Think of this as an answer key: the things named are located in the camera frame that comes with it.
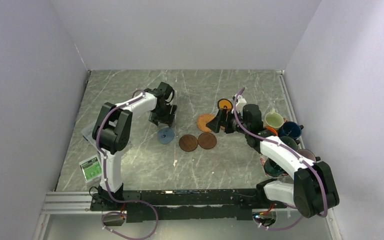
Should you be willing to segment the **dark wooden coaster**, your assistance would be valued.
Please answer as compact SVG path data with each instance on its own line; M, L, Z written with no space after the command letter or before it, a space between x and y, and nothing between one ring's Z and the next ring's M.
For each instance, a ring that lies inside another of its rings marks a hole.
M191 134L185 134L179 139L179 147L185 152L192 152L198 147L198 139Z
M217 138L213 133L203 132L197 138L198 145L206 150L212 149L217 144Z

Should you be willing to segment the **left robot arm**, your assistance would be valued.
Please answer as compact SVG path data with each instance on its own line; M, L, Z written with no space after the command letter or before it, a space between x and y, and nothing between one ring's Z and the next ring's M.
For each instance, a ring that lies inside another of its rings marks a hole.
M171 85L161 82L153 89L135 90L131 99L124 102L102 105L92 138L101 159L98 194L109 209L117 210L124 203L122 154L129 143L134 118L149 113L148 120L152 124L171 127L177 111L177 105L172 104L175 94Z

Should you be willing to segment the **orange black cup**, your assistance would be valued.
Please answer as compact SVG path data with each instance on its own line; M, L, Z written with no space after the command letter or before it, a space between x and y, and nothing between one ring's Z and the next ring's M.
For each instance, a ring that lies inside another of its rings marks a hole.
M217 101L217 107L219 110L221 109L231 110L233 108L233 103L229 99L222 98Z

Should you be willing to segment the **blue round coaster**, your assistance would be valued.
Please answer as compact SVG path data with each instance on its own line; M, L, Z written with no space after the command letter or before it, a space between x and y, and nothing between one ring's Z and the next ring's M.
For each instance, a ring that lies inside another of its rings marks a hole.
M157 140L163 145L169 144L175 136L176 134L171 127L165 127L157 132Z

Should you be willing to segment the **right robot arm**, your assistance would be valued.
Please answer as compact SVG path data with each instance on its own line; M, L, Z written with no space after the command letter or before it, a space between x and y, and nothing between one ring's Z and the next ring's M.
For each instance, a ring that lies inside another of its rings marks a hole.
M221 108L206 127L212 132L244 134L247 144L259 154L273 161L292 183L270 178L256 187L256 203L267 208L273 202L295 207L302 216L325 217L330 208L340 202L330 166L314 161L286 145L280 137L264 128L262 113L255 104L246 104L241 112Z

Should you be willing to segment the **woven orange coaster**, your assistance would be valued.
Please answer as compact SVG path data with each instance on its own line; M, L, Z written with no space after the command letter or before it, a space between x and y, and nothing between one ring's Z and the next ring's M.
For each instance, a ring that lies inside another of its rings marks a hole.
M211 132L212 130L207 127L207 124L212 121L215 118L215 115L211 113L204 113L201 114L197 120L196 120L196 125L197 127L203 131L203 132Z

